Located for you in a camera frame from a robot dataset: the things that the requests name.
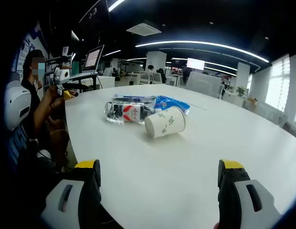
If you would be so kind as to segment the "person's left hand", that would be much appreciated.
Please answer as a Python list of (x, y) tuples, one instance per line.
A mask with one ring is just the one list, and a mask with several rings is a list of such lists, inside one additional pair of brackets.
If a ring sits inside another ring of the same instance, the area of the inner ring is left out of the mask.
[(64, 105), (64, 99), (62, 97), (58, 97), (59, 95), (57, 93), (57, 86), (54, 84), (50, 85), (45, 93), (45, 96), (47, 98), (46, 100), (49, 106), (51, 106), (52, 104), (54, 105), (54, 107)]

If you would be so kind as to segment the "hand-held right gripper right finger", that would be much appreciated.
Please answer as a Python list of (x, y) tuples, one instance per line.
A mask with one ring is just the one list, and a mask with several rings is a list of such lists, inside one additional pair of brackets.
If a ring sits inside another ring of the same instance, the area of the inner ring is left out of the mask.
[(219, 160), (218, 188), (220, 229), (270, 229), (281, 218), (273, 195), (236, 161)]

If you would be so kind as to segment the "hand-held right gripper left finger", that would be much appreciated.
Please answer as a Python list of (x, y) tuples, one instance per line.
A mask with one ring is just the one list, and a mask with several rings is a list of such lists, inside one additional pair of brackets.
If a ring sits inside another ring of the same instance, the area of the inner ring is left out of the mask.
[(41, 219), (50, 229), (97, 228), (100, 187), (100, 161), (78, 163), (46, 197)]

